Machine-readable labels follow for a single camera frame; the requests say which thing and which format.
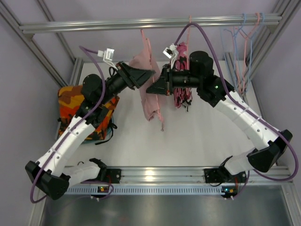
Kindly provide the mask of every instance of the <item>pink bag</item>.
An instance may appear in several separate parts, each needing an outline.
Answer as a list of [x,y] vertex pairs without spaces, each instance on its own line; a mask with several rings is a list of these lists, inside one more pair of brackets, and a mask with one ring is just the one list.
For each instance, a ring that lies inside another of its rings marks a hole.
[[164,119],[161,115],[160,106],[164,103],[164,96],[157,94],[146,93],[146,89],[160,77],[160,69],[157,65],[155,58],[151,54],[151,44],[145,38],[143,30],[141,30],[144,48],[140,54],[136,55],[130,62],[129,66],[138,69],[152,69],[156,71],[142,87],[139,88],[141,103],[145,118],[150,121],[155,115],[162,122],[162,131],[164,129]]
[[[178,59],[175,62],[175,68],[178,71],[188,70],[187,67],[187,46],[184,42],[180,43],[177,46],[177,51],[179,52]],[[174,105],[179,108],[186,103],[188,106],[191,105],[192,102],[192,93],[190,88],[176,88],[174,89]]]

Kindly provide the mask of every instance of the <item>white connector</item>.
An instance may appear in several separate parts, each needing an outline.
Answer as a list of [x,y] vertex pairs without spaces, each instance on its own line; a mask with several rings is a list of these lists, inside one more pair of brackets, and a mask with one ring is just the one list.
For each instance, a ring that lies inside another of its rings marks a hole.
[[163,51],[164,55],[170,59],[170,66],[171,68],[174,67],[174,63],[178,58],[179,52],[177,51],[177,46],[171,44],[169,47],[166,47]]
[[112,62],[113,61],[113,55],[114,55],[114,50],[112,48],[107,48],[105,51],[98,51],[97,56],[102,57],[103,61],[108,64],[111,67],[114,67],[117,69],[116,65]]

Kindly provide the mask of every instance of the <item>perforated metal strip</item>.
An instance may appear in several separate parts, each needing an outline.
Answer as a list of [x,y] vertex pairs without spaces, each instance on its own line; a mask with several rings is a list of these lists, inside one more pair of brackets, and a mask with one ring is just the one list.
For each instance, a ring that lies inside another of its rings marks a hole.
[[[79,185],[73,186],[65,194],[106,194],[98,192],[97,185]],[[222,187],[209,186],[121,186],[114,185],[114,195],[221,195]]]

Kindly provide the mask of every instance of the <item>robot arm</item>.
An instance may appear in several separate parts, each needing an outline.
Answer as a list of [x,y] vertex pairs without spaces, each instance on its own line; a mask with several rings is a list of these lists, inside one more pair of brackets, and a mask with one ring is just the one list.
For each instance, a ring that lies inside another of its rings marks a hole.
[[[259,122],[260,116],[241,99],[227,81],[226,86],[234,100],[246,109],[239,108],[226,95],[221,78],[214,75],[213,59],[206,52],[196,51],[190,55],[189,71],[176,71],[170,65],[165,65],[160,78],[146,90],[147,93],[168,96],[173,93],[174,88],[197,88],[201,99],[230,118],[251,139],[255,147],[253,150],[230,156],[218,168],[219,177],[224,182],[246,170],[267,172],[286,149],[284,141]],[[254,119],[247,110],[258,118]],[[282,131],[281,134],[288,141],[293,137],[288,130]]]
[[106,165],[97,159],[90,159],[79,166],[65,168],[67,161],[74,154],[78,146],[104,120],[108,109],[103,104],[126,87],[134,89],[141,87],[154,73],[152,70],[135,69],[123,62],[116,64],[115,75],[105,81],[104,98],[94,111],[102,93],[102,80],[96,74],[87,76],[83,81],[81,93],[85,100],[73,117],[67,130],[56,143],[36,162],[29,161],[25,166],[26,172],[36,186],[50,198],[60,198],[68,187],[88,179],[103,181]]

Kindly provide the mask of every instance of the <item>black strap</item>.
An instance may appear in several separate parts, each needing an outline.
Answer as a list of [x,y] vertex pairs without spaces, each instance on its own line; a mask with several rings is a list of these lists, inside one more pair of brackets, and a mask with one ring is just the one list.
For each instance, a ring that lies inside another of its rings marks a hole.
[[112,119],[110,119],[108,127],[111,128],[111,136],[110,136],[110,138],[107,139],[106,141],[95,143],[95,145],[101,145],[101,144],[107,143],[109,140],[112,139],[112,137],[114,135],[114,129],[117,129],[117,126],[112,122]]

